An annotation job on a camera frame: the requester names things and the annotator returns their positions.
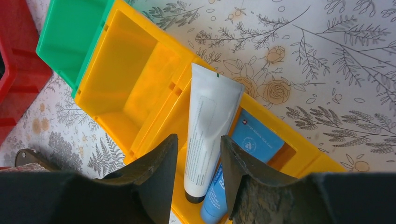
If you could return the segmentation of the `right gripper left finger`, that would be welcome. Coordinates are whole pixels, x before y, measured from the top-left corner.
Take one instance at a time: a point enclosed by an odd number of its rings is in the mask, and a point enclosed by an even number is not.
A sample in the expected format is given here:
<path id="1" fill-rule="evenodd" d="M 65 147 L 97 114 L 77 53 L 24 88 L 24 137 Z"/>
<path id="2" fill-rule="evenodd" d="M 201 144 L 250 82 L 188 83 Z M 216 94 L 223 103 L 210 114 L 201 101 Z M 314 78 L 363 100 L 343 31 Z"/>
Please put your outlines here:
<path id="1" fill-rule="evenodd" d="M 174 188 L 178 137 L 170 134 L 153 150 L 107 174 L 90 179 L 49 171 L 38 163 L 0 170 L 3 224 L 166 224 Z"/>

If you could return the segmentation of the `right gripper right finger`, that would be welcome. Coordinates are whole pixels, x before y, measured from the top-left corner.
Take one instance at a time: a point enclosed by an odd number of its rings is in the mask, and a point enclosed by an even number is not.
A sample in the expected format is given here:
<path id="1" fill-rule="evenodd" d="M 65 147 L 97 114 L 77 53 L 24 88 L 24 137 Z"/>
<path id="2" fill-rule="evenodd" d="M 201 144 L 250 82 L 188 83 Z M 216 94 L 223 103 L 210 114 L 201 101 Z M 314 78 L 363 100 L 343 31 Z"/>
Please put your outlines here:
<path id="1" fill-rule="evenodd" d="M 393 224 L 394 172 L 286 175 L 221 137 L 227 214 L 234 224 Z"/>

